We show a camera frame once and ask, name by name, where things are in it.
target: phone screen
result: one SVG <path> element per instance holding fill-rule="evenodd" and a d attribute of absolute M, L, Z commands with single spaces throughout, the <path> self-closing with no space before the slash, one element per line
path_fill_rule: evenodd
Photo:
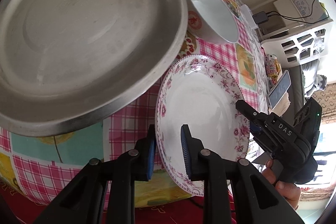
<path fill-rule="evenodd" d="M 291 85 L 291 79 L 289 77 L 288 70 L 285 70 L 285 72 L 281 75 L 279 82 L 276 84 L 274 89 L 268 95 L 269 103 L 272 109 L 275 108 L 275 106 L 281 100 L 281 98 L 286 93 L 290 85 Z"/>

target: oval plate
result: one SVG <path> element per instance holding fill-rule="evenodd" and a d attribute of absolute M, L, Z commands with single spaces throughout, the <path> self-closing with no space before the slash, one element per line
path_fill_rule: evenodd
<path fill-rule="evenodd" d="M 101 121 L 176 57 L 185 0 L 1 0 L 0 125 L 26 136 Z"/>
<path fill-rule="evenodd" d="M 156 140 L 162 162 L 185 191 L 202 196 L 203 182 L 188 179 L 181 146 L 181 126 L 222 158 L 246 156 L 249 121 L 235 107 L 243 95 L 232 75 L 203 55 L 181 58 L 168 71 L 157 99 Z"/>

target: metal screw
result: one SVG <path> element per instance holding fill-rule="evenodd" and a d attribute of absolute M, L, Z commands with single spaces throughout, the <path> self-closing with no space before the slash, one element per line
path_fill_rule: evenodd
<path fill-rule="evenodd" d="M 203 156 L 209 156 L 210 155 L 210 150 L 209 149 L 202 149 L 201 150 L 201 154 L 203 155 Z"/>
<path fill-rule="evenodd" d="M 243 166 L 248 166 L 250 162 L 247 159 L 240 159 L 239 163 Z"/>
<path fill-rule="evenodd" d="M 136 156 L 137 154 L 139 154 L 139 151 L 136 150 L 136 149 L 131 149 L 131 150 L 128 151 L 128 154 L 130 156 Z"/>
<path fill-rule="evenodd" d="M 92 158 L 89 160 L 90 165 L 97 165 L 99 163 L 99 160 L 97 158 Z"/>

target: metal tray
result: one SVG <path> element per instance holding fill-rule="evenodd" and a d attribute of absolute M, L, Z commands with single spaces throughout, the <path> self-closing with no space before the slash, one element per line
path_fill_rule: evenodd
<path fill-rule="evenodd" d="M 51 136 L 144 93 L 176 57 L 185 0 L 1 0 L 0 126 Z"/>

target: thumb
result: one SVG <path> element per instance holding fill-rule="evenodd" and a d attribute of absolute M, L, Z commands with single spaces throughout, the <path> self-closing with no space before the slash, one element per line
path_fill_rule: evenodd
<path fill-rule="evenodd" d="M 287 183 L 278 181 L 275 185 L 275 188 L 284 198 L 287 199 L 288 203 L 296 209 L 299 204 L 300 196 L 301 196 L 301 188 L 297 187 L 293 183 Z"/>

